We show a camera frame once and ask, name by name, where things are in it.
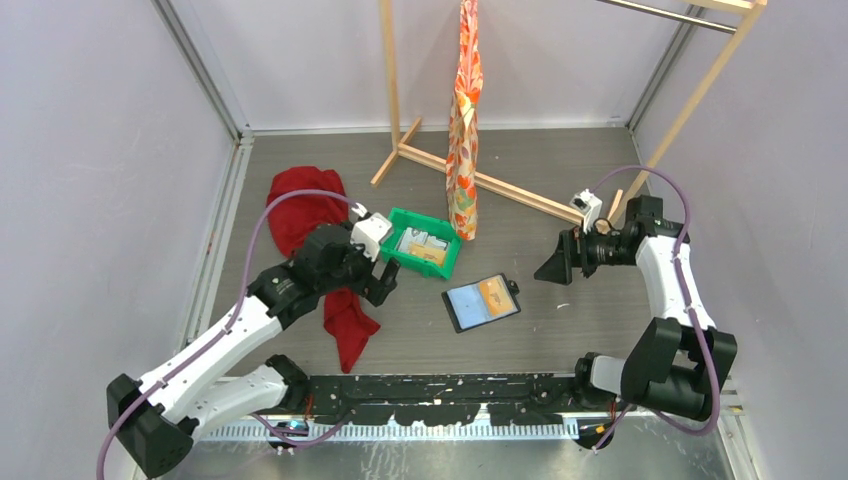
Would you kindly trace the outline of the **green plastic bin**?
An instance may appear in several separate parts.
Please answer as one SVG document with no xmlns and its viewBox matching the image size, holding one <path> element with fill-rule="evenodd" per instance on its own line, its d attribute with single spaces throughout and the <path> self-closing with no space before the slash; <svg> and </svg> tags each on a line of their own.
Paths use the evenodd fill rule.
<svg viewBox="0 0 848 480">
<path fill-rule="evenodd" d="M 463 244 L 445 220 L 401 208 L 388 217 L 392 233 L 381 245 L 381 259 L 395 259 L 401 267 L 424 277 L 450 280 Z"/>
</svg>

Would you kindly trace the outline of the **orange patterned credit card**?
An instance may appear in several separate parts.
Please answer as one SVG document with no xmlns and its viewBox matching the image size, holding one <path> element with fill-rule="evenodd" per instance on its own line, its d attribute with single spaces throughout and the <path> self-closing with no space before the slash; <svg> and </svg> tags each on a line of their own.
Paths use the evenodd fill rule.
<svg viewBox="0 0 848 480">
<path fill-rule="evenodd" d="M 507 281 L 502 276 L 494 276 L 478 283 L 483 304 L 492 318 L 512 315 L 518 310 Z"/>
</svg>

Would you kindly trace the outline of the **black card holder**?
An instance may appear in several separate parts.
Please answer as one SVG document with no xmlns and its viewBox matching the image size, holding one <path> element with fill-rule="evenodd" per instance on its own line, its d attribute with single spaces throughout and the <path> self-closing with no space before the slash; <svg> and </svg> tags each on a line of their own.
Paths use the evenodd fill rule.
<svg viewBox="0 0 848 480">
<path fill-rule="evenodd" d="M 518 310 L 512 315 L 501 318 L 492 318 L 483 304 L 483 298 L 479 290 L 478 283 L 494 276 L 502 276 L 508 283 L 509 290 L 511 291 L 518 307 Z M 517 299 L 520 293 L 518 284 L 514 280 L 508 279 L 503 273 L 498 273 L 490 277 L 451 288 L 441 293 L 441 298 L 445 305 L 448 317 L 454 331 L 457 334 L 503 320 L 521 312 L 521 306 Z"/>
</svg>

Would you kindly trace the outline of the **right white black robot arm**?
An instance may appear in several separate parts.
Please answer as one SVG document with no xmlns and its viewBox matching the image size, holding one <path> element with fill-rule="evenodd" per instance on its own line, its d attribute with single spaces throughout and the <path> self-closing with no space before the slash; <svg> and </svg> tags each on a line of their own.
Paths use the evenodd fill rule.
<svg viewBox="0 0 848 480">
<path fill-rule="evenodd" d="M 569 285 L 573 272 L 590 277 L 601 266 L 635 266 L 646 284 L 652 318 L 625 359 L 589 352 L 575 365 L 571 397 L 584 410 L 614 399 L 706 421 L 738 344 L 719 331 L 700 301 L 689 263 L 690 240 L 679 222 L 663 216 L 663 201 L 640 195 L 626 205 L 620 229 L 602 232 L 602 202 L 584 191 L 571 200 L 582 223 L 559 234 L 551 257 L 535 272 L 540 281 Z"/>
</svg>

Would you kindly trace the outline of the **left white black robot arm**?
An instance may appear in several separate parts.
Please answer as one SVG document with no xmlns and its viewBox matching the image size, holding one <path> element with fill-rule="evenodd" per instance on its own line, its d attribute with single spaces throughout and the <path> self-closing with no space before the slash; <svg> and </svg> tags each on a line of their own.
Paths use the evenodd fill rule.
<svg viewBox="0 0 848 480">
<path fill-rule="evenodd" d="M 240 416 L 276 407 L 298 412 L 309 378 L 276 354 L 224 385 L 218 380 L 248 353 L 348 289 L 374 306 L 396 288 L 397 261 L 374 266 L 392 225 L 380 214 L 322 224 L 284 262 L 262 271 L 215 326 L 138 379 L 126 374 L 106 389 L 110 433 L 151 478 L 173 470 L 205 434 Z"/>
</svg>

